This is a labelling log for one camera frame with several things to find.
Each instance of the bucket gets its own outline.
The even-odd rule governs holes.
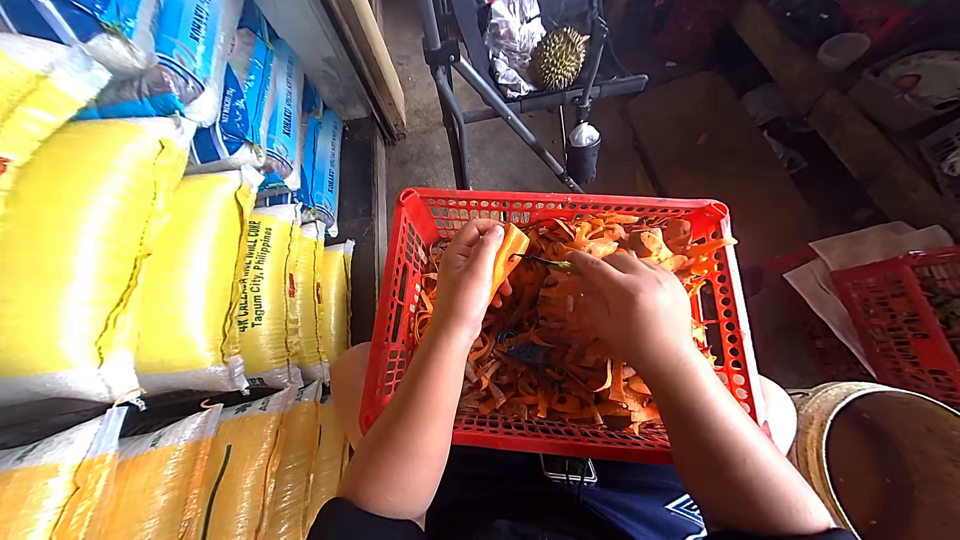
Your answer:
[[[872,382],[822,384],[796,403],[788,457],[837,525],[862,540],[957,537],[957,411]]]

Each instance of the folding chair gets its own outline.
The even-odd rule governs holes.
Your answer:
[[[443,110],[444,127],[450,144],[453,170],[458,189],[470,189],[467,161],[466,125],[499,116],[570,191],[583,193],[581,184],[593,180],[596,152],[584,157],[567,150],[564,105],[577,107],[575,125],[587,121],[594,100],[640,92],[647,84],[646,75],[630,75],[616,60],[607,43],[607,23],[603,19],[600,0],[539,0],[541,19],[549,33],[567,24],[571,18],[580,22],[581,33],[590,35],[584,65],[571,87],[557,91],[531,92],[507,100],[491,78],[490,51],[484,43],[489,16],[486,0],[417,0],[423,22],[423,57],[430,66],[433,81]],[[469,61],[461,57],[460,40]],[[452,69],[455,69],[480,94],[487,107],[461,111],[453,93]],[[564,164],[543,147],[523,124],[520,115],[534,110],[559,109],[564,139]]]

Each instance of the wooden plank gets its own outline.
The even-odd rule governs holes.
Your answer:
[[[802,248],[817,221],[727,82],[700,72],[640,94],[630,121],[666,197],[730,208],[741,266]]]
[[[820,64],[780,29],[757,0],[743,2],[731,24],[804,114],[831,88]]]
[[[407,124],[403,88],[369,0],[333,0],[331,4],[343,19],[350,46],[359,53],[385,120],[402,133]]]
[[[824,68],[757,0],[743,2],[732,25],[888,217],[915,227],[940,224],[960,233],[960,217],[951,214],[933,185],[830,84]]]
[[[888,217],[960,230],[943,197],[839,90],[824,93],[806,121]]]
[[[383,136],[373,136],[373,262],[376,265],[376,294],[379,297],[383,283],[383,269],[387,265],[390,211],[387,203],[387,148]]]

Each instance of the small container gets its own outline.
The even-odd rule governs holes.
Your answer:
[[[817,51],[817,61],[829,71],[843,71],[870,49],[870,37],[857,32],[837,34],[824,41]]]

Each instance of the red plastic crate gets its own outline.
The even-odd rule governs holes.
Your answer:
[[[911,253],[830,277],[876,379],[960,409],[960,361],[924,294],[936,287],[960,297],[960,248]]]
[[[431,246],[453,236],[473,217],[499,219],[522,228],[546,218],[575,218],[602,211],[641,216],[637,228],[682,217],[690,221],[693,239],[699,242],[731,235],[727,207],[711,200],[426,188],[401,192],[396,201],[373,328],[360,409],[361,429],[366,432],[383,411],[402,383],[413,356],[412,327],[420,299],[420,272]],[[754,392],[759,388],[758,374],[733,247],[715,257],[718,270],[708,276],[712,286],[704,286],[706,292],[693,299],[693,312],[708,323],[709,344],[718,357],[717,376],[766,430],[763,397],[759,391]],[[711,300],[705,303],[701,300],[704,298]],[[454,422],[453,443],[542,454],[670,462],[670,443],[663,428],[633,435],[566,422],[461,413]]]

